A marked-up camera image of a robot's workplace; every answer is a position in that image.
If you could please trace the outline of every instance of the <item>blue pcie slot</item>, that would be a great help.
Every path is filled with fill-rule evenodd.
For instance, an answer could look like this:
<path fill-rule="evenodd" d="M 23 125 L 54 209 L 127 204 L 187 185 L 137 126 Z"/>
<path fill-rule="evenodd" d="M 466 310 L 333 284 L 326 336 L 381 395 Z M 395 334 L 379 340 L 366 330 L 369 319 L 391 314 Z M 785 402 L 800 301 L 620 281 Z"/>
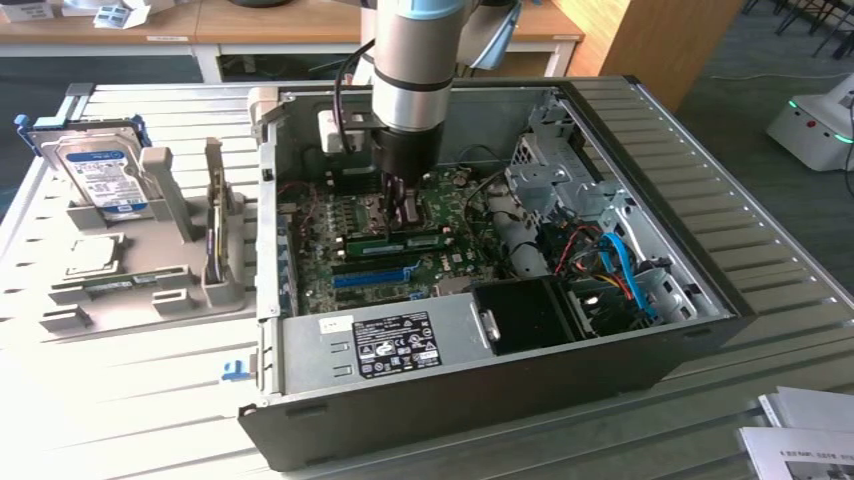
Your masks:
<path fill-rule="evenodd" d="M 337 275 L 333 277 L 333 288 L 366 287 L 385 283 L 407 283 L 413 277 L 413 270 L 418 268 L 419 264 L 421 262 L 411 267 L 403 267 L 385 272 Z"/>

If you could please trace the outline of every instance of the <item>barcode label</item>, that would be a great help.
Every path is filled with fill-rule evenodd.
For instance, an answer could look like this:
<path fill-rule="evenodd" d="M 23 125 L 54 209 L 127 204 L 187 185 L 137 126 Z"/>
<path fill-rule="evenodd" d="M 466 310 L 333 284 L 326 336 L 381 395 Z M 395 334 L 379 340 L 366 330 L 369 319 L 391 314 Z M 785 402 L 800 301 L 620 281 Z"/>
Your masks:
<path fill-rule="evenodd" d="M 169 35 L 149 35 L 150 42 L 189 42 L 190 37 L 173 37 Z"/>

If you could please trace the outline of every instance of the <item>desk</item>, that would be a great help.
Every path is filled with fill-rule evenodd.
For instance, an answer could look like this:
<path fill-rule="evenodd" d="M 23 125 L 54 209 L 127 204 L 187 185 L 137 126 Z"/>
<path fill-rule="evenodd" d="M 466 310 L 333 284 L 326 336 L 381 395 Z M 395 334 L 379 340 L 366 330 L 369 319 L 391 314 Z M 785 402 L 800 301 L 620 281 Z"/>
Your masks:
<path fill-rule="evenodd" d="M 564 76 L 584 33 L 552 1 L 526 0 L 510 52 L 545 52 L 546 76 Z M 318 0 L 273 9 L 246 9 L 229 0 L 205 0 L 197 28 L 197 55 L 206 83 L 222 82 L 219 55 L 351 53 L 359 47 L 359 10 Z"/>
<path fill-rule="evenodd" d="M 129 30 L 95 28 L 93 17 L 3 23 L 0 16 L 0 57 L 193 55 L 201 7 L 178 5 Z"/>
<path fill-rule="evenodd" d="M 221 55 L 351 53 L 359 17 L 357 7 L 331 0 L 265 9 L 201 0 L 130 30 L 95 29 L 90 17 L 0 23 L 0 57 L 194 55 L 205 82 L 222 83 Z M 509 51 L 548 54 L 545 75 L 564 76 L 582 37 L 552 1 L 538 7 L 526 0 Z"/>

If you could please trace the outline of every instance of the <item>motherboard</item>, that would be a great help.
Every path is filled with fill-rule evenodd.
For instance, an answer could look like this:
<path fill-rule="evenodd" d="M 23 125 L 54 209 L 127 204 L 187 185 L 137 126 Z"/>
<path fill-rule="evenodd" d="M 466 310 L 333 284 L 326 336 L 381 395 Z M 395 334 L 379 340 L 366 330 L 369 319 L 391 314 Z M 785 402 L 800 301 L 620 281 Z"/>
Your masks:
<path fill-rule="evenodd" d="M 394 219 L 383 214 L 378 174 L 327 172 L 326 182 L 283 184 L 279 213 L 291 219 L 298 248 L 298 313 L 462 293 L 504 278 L 490 193 L 477 192 L 484 177 L 472 167 L 441 167 Z"/>

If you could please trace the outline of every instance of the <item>hard drive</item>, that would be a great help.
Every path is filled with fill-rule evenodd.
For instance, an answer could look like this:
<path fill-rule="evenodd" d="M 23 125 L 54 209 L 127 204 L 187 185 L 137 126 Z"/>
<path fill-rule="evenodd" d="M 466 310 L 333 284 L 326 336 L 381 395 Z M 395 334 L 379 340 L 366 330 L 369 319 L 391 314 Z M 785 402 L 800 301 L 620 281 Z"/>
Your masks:
<path fill-rule="evenodd" d="M 141 128 L 119 120 L 30 132 L 43 157 L 75 185 L 75 206 L 97 207 L 107 221 L 151 217 L 149 202 L 161 198 L 141 168 Z"/>

